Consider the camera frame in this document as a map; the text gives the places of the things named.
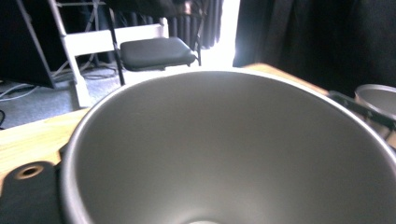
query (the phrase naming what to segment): black handle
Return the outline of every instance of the black handle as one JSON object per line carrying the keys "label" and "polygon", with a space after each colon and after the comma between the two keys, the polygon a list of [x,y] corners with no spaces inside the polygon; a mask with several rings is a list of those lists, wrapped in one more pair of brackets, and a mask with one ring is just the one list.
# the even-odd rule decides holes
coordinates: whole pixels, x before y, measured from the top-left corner
{"label": "black handle", "polygon": [[0,223],[63,223],[56,168],[49,162],[25,164],[4,179]]}
{"label": "black handle", "polygon": [[344,94],[337,91],[329,91],[329,98],[334,100],[336,103],[342,105],[350,111],[353,111],[359,115],[364,116],[376,123],[379,123],[387,127],[390,131],[396,131],[396,120],[391,119],[383,114],[380,114],[364,105],[359,105],[354,99],[345,96]]}

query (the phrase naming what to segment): wooden table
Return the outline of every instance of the wooden table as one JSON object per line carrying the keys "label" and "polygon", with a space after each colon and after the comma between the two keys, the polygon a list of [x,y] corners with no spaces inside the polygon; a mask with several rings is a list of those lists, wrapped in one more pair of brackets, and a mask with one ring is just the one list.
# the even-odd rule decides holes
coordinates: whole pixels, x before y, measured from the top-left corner
{"label": "wooden table", "polygon": [[[282,72],[267,64],[257,63],[246,67],[298,82],[322,94],[327,91]],[[13,169],[32,161],[60,161],[59,148],[64,146],[79,121],[89,109],[67,113],[50,119],[24,124],[0,132],[0,189],[4,177]]]}

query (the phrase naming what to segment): metal grommet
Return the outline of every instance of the metal grommet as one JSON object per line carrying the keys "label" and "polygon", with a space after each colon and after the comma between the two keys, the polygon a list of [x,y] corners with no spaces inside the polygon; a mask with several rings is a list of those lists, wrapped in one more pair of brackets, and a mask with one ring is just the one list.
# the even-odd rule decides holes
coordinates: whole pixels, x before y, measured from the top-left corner
{"label": "metal grommet", "polygon": [[43,170],[44,170],[44,167],[42,165],[31,165],[31,166],[25,167],[24,169],[19,171],[15,175],[15,178],[19,179],[19,180],[27,179],[27,178],[30,178],[30,177],[40,174]]}

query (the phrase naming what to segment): pot rim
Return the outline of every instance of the pot rim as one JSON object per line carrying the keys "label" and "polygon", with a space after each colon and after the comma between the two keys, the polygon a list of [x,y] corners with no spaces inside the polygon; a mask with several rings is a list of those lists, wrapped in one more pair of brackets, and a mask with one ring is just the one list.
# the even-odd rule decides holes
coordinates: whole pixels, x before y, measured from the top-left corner
{"label": "pot rim", "polygon": [[[253,71],[246,68],[227,68],[227,69],[216,69],[216,68],[189,68],[186,70],[178,70],[171,74],[165,74],[164,77],[157,77],[157,78],[165,78],[170,76],[183,76],[189,75],[191,73],[196,72],[234,72],[234,73],[241,73],[248,76],[256,76],[256,77],[264,77],[270,78],[272,80],[280,81],[284,84],[290,85],[293,88],[297,88],[301,91],[305,91],[313,96],[318,97],[322,101],[326,102],[330,106],[334,106],[338,109],[341,113],[344,113],[345,116],[349,117],[350,119],[355,120],[355,122],[360,125],[364,131],[370,134],[374,140],[383,148],[384,153],[388,156],[386,160],[389,160],[390,163],[393,163],[396,167],[396,154],[394,154],[391,148],[387,145],[387,143],[378,135],[374,130],[372,130],[365,122],[357,118],[352,112],[344,108],[343,106],[337,104],[335,101],[331,100],[326,95],[320,94],[303,84],[297,83],[295,81],[291,81],[284,77],[279,77],[277,75]],[[91,117],[93,117],[96,113],[100,112],[103,106],[106,106],[106,103],[110,101],[114,96],[122,94],[129,88],[133,88],[138,85],[142,85],[146,82],[150,82],[157,78],[149,79],[137,84],[133,85],[124,85],[117,90],[111,92],[108,96],[106,96],[103,100],[99,103],[94,105],[90,111],[84,116],[81,122],[78,124],[77,128],[74,130],[65,152],[63,168],[61,169],[61,203],[64,209],[64,216],[67,222],[70,223],[94,223],[92,217],[88,213],[84,202],[81,199],[80,192],[78,190],[78,183],[76,182],[77,179],[77,169],[76,165],[77,162],[74,158],[77,157],[78,153],[78,142],[80,141],[80,135],[84,132],[86,126],[91,122]]]}

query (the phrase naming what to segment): gray pot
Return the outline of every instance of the gray pot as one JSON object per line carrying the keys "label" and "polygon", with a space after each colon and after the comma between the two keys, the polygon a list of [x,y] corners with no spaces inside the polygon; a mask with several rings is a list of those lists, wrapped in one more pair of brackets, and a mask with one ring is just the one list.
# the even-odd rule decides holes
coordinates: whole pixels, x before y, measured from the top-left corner
{"label": "gray pot", "polygon": [[[361,105],[365,105],[375,112],[396,120],[396,88],[368,84],[359,86],[355,93],[356,101]],[[366,122],[389,144],[396,147],[396,133],[394,131],[369,119]]]}
{"label": "gray pot", "polygon": [[247,70],[111,93],[62,169],[71,223],[394,223],[396,160],[340,105]]}

